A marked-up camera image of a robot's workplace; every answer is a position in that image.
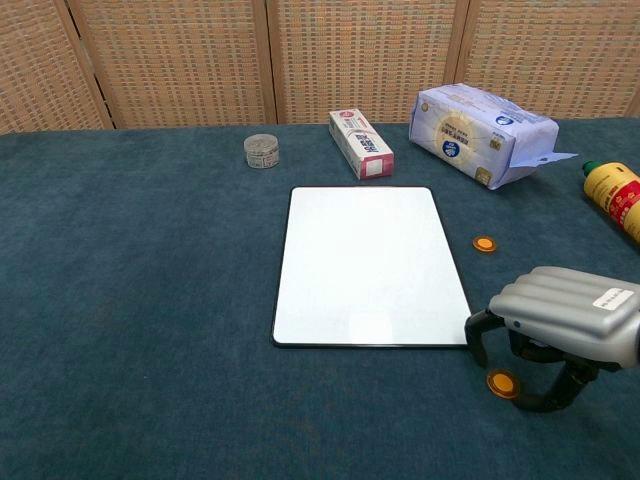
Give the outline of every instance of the white cardboard box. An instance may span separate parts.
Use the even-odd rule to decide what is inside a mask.
[[[418,94],[409,139],[494,190],[575,156],[553,152],[558,130],[548,117],[458,83]]]
[[[357,108],[329,112],[329,132],[358,179],[393,173],[393,152]]]

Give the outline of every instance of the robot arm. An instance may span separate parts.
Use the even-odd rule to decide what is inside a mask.
[[[570,405],[600,369],[638,364],[640,285],[538,267],[467,320],[467,343],[479,365],[487,365],[482,334],[503,326],[509,329],[515,355],[538,363],[565,362],[546,394],[521,394],[514,404],[526,410],[558,410]]]

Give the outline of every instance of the woven wall panel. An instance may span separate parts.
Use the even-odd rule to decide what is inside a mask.
[[[407,122],[417,92],[443,83],[455,0],[268,5],[280,123],[324,123],[349,107]]]
[[[555,117],[631,113],[640,1],[472,0],[456,80]]]
[[[0,133],[111,126],[61,14],[51,0],[0,2]]]
[[[268,40],[256,40],[252,1],[71,0],[70,5],[116,126],[270,119],[263,92],[270,92],[273,102],[271,74],[263,85],[258,51],[266,49],[268,64]]]

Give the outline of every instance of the orange disc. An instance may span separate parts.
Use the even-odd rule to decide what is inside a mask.
[[[476,250],[483,253],[492,253],[496,251],[496,241],[487,236],[480,236],[473,239],[473,246]]]
[[[520,394],[520,382],[509,370],[500,369],[489,372],[487,385],[494,395],[507,400],[512,400]]]

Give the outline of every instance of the whiteboard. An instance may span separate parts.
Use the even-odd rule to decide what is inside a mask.
[[[428,188],[292,190],[276,345],[464,345],[469,315]]]

